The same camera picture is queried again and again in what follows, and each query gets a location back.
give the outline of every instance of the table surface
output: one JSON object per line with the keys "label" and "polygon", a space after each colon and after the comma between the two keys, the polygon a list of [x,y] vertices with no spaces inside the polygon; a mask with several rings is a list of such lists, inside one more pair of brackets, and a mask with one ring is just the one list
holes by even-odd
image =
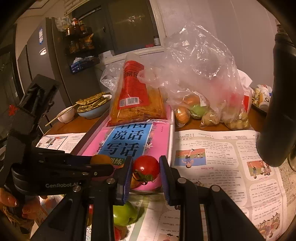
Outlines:
{"label": "table surface", "polygon": [[[248,114],[249,121],[251,126],[255,131],[261,131],[263,127],[263,123],[265,120],[265,116],[261,113],[257,112],[255,109],[250,109]],[[65,133],[83,133],[87,132],[97,121],[98,118],[95,119],[85,119],[79,115],[75,116],[74,120],[70,121],[67,124],[57,122],[53,125],[53,127],[46,134],[65,134]],[[190,119],[190,121],[181,128],[176,128],[176,131],[183,130],[191,130],[191,129],[199,129],[204,131],[229,131],[229,129],[222,123],[219,123],[215,126],[207,126],[200,127],[201,120]]]}

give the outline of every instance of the red packaging label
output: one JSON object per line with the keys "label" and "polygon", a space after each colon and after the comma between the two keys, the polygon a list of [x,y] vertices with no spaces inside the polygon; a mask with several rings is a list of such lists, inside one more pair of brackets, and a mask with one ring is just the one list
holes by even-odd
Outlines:
{"label": "red packaging label", "polygon": [[249,99],[250,99],[250,96],[244,95],[243,103],[244,103],[244,109],[246,110],[247,113],[249,108]]}
{"label": "red packaging label", "polygon": [[119,95],[117,108],[126,109],[150,104],[146,85],[137,79],[140,70],[144,65],[130,60],[127,61],[123,69],[123,87]]}

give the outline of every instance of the red tomato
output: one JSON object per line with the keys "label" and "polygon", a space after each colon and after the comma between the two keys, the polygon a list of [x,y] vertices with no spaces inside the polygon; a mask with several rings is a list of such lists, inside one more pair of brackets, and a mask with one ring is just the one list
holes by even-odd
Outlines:
{"label": "red tomato", "polygon": [[93,213],[93,209],[94,209],[94,205],[93,204],[90,204],[89,205],[89,214],[92,214]]}
{"label": "red tomato", "polygon": [[119,241],[121,239],[121,232],[116,227],[114,227],[114,235],[115,235],[115,241]]}
{"label": "red tomato", "polygon": [[153,156],[140,156],[133,163],[133,173],[139,181],[151,182],[159,172],[159,163]]}

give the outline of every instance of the window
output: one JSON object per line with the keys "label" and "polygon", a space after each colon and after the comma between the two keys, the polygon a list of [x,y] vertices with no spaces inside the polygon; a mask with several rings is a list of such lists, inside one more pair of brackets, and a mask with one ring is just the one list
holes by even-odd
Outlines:
{"label": "window", "polygon": [[149,0],[90,0],[72,12],[93,30],[97,53],[115,55],[154,45],[157,27]]}

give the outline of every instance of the blue bowl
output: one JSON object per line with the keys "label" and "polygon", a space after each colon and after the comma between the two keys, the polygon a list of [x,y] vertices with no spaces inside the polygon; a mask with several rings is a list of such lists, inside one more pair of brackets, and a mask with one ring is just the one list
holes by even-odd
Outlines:
{"label": "blue bowl", "polygon": [[105,113],[106,110],[109,109],[110,107],[110,103],[111,103],[111,98],[112,95],[103,95],[103,97],[106,97],[109,99],[109,101],[93,110],[89,110],[86,112],[79,112],[79,110],[77,110],[78,115],[80,115],[81,117],[84,117],[86,119],[93,119],[93,118],[97,118],[99,116],[101,116],[102,114]]}

